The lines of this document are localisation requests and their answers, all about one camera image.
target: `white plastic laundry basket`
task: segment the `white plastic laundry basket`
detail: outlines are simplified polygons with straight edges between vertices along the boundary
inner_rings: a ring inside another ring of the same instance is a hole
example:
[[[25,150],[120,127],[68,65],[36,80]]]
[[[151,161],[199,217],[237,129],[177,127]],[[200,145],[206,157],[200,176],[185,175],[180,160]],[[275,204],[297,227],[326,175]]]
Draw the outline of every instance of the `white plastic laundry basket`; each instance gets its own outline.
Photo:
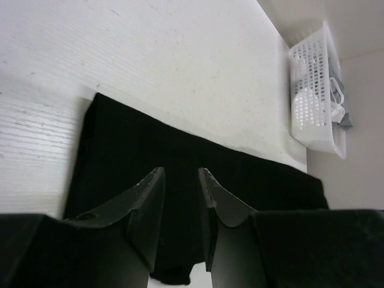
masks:
[[[290,49],[292,136],[312,150],[346,157],[346,134],[331,121],[328,57],[340,78],[340,63],[324,23]]]

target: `black cloth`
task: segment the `black cloth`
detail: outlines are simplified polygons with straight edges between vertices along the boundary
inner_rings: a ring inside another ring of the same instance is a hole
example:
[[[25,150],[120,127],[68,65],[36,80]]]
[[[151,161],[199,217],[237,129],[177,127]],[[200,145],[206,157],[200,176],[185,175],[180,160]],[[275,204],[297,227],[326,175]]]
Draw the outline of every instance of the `black cloth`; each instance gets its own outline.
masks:
[[[64,217],[115,197],[155,167],[166,172],[156,272],[204,261],[197,205],[200,167],[260,211],[328,208],[322,183],[314,177],[188,134],[96,94],[85,115]]]

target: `white table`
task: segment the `white table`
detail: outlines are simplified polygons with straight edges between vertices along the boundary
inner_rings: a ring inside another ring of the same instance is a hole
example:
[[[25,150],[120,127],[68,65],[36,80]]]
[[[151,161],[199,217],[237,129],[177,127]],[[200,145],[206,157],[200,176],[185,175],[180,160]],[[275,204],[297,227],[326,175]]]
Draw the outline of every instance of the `white table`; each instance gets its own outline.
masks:
[[[0,27],[0,212],[61,215],[96,91],[306,170],[288,49],[255,0],[1,1]]]

